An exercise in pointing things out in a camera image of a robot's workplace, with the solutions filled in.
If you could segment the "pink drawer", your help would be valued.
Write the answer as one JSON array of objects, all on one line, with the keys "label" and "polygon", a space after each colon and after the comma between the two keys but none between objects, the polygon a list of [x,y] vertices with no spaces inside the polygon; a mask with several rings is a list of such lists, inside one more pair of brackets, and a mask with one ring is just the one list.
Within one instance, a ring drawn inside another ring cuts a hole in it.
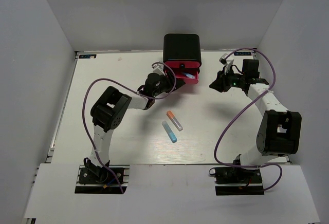
[{"label": "pink drawer", "polygon": [[167,60],[164,62],[170,68],[191,68],[197,69],[201,66],[199,61],[189,61],[189,60]]},{"label": "pink drawer", "polygon": [[[195,85],[199,82],[199,69],[174,68],[175,76],[178,80],[184,80],[187,85]],[[187,72],[195,76],[195,79],[186,78],[182,73]]]}]

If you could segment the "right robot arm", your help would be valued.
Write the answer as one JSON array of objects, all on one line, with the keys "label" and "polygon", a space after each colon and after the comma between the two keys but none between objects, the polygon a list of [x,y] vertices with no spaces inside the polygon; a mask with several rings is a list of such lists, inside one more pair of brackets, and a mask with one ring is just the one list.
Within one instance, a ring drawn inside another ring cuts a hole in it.
[{"label": "right robot arm", "polygon": [[234,72],[232,60],[222,59],[221,63],[224,67],[210,88],[218,92],[227,92],[233,87],[241,89],[262,115],[255,145],[234,161],[237,166],[232,169],[233,178],[244,182],[250,177],[252,168],[297,153],[302,117],[299,112],[282,105],[267,80],[260,78],[258,60],[244,59],[242,70],[238,72]]}]

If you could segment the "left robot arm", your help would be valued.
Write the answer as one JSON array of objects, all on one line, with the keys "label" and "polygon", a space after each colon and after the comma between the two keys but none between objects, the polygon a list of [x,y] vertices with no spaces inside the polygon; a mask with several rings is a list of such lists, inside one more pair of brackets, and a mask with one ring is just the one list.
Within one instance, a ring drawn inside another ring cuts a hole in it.
[{"label": "left robot arm", "polygon": [[185,85],[184,80],[177,79],[174,74],[150,73],[143,85],[133,96],[121,93],[113,86],[109,86],[91,108],[90,115],[94,126],[94,134],[88,133],[92,140],[92,152],[85,159],[85,166],[91,167],[91,176],[97,182],[104,182],[108,178],[109,147],[114,129],[123,120],[128,109],[147,110],[163,93],[169,94]]}]

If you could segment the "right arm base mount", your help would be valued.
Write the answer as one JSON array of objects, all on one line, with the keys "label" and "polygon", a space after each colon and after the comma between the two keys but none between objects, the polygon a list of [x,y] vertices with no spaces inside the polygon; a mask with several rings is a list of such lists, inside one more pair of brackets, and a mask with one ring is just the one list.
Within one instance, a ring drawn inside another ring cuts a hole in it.
[{"label": "right arm base mount", "polygon": [[264,195],[260,170],[213,167],[209,176],[215,179],[216,196]]}]

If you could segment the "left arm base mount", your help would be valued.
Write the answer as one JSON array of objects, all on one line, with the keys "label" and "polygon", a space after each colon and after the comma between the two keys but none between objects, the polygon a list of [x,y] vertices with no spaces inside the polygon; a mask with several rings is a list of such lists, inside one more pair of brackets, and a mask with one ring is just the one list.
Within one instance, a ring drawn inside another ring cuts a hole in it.
[{"label": "left arm base mount", "polygon": [[121,195],[126,191],[129,182],[129,165],[112,165],[111,170],[116,174],[122,190],[112,173],[105,170],[105,175],[97,178],[85,166],[80,166],[75,186],[75,194]]}]

